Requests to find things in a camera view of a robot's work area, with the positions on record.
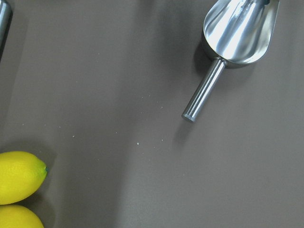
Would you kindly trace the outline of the steel muddler with black tip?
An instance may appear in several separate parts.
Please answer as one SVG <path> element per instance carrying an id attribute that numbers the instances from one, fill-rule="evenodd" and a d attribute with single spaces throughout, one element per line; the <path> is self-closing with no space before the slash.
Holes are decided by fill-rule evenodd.
<path id="1" fill-rule="evenodd" d="M 0 58 L 2 58 L 12 17 L 12 7 L 7 0 L 0 1 Z"/>

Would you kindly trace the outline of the steel ice scoop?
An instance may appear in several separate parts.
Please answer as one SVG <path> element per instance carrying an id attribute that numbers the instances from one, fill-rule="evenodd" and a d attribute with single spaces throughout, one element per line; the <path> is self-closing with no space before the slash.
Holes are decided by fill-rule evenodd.
<path id="1" fill-rule="evenodd" d="M 201 42 L 212 64 L 182 113 L 194 122 L 225 68 L 242 68 L 267 52 L 277 0 L 218 0 L 205 16 Z"/>

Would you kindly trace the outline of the yellow lemon near board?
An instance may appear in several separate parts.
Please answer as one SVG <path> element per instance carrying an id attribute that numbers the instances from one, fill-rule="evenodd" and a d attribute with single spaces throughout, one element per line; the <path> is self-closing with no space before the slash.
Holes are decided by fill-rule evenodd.
<path id="1" fill-rule="evenodd" d="M 31 210 L 20 205 L 0 206 L 1 228 L 43 228 L 40 218 Z"/>

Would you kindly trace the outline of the yellow lemon near bowl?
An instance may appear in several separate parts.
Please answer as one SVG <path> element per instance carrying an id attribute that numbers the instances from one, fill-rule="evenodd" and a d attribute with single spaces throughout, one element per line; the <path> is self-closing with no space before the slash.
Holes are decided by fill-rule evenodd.
<path id="1" fill-rule="evenodd" d="M 37 156 L 23 151 L 0 154 L 0 204 L 24 200 L 36 192 L 48 173 Z"/>

